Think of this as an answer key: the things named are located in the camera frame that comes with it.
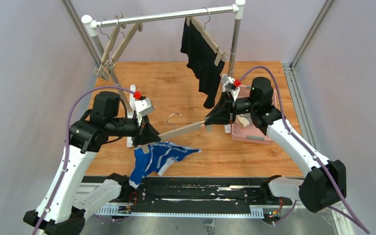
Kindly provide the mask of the grey beige underwear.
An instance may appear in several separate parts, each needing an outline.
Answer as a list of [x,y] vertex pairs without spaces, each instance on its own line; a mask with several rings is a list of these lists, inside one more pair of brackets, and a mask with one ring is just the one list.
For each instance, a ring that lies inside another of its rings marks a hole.
[[245,117],[243,115],[237,115],[235,118],[235,123],[240,126],[240,128],[244,129],[248,127],[251,123],[249,117]]

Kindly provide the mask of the blue white underwear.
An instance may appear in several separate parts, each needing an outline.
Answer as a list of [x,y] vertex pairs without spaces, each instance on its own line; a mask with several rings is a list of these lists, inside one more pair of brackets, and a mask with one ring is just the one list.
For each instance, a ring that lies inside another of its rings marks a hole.
[[199,153],[201,149],[181,146],[170,141],[157,142],[148,146],[144,153],[141,147],[134,149],[135,167],[129,177],[129,185],[137,189],[143,178],[155,172],[162,176],[176,162],[188,155]]

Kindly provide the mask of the beige hanger of grey underwear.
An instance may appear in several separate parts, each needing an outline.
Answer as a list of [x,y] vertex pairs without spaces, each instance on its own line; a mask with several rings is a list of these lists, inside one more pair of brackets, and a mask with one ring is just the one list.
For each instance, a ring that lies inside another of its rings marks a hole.
[[143,30],[143,23],[135,23],[130,28],[130,30],[127,32],[123,40],[120,42],[118,47],[116,48],[115,52],[113,53],[113,56],[110,58],[110,60],[107,62],[106,66],[107,68],[114,70],[114,67],[116,63],[119,61],[120,57],[123,55],[125,49],[131,42],[132,38],[136,34],[136,32],[142,32]]

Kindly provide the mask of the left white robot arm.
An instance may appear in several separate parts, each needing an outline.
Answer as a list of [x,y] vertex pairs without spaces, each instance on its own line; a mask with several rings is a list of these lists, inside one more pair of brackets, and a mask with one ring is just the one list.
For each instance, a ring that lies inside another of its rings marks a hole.
[[37,209],[26,212],[23,218],[34,233],[78,235],[85,222],[108,202],[133,201],[129,178],[116,173],[84,197],[75,198],[90,163],[110,137],[130,137],[135,147],[160,140],[148,119],[154,111],[150,99],[139,92],[133,92],[133,97],[131,117],[118,116],[124,106],[120,94],[104,91],[94,97],[92,108],[80,120],[67,123],[64,153],[53,182]]

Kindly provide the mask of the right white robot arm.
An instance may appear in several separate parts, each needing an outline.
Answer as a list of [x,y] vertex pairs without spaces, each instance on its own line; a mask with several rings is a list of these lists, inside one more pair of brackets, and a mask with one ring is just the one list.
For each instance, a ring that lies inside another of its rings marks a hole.
[[226,125],[238,115],[249,114],[252,124],[277,143],[294,161],[304,179],[275,175],[263,183],[266,200],[288,198],[300,201],[311,212],[343,202],[347,196],[346,167],[331,161],[312,147],[273,103],[274,89],[268,78],[256,77],[248,96],[239,97],[240,82],[228,75],[221,79],[225,91],[206,116],[206,125]]

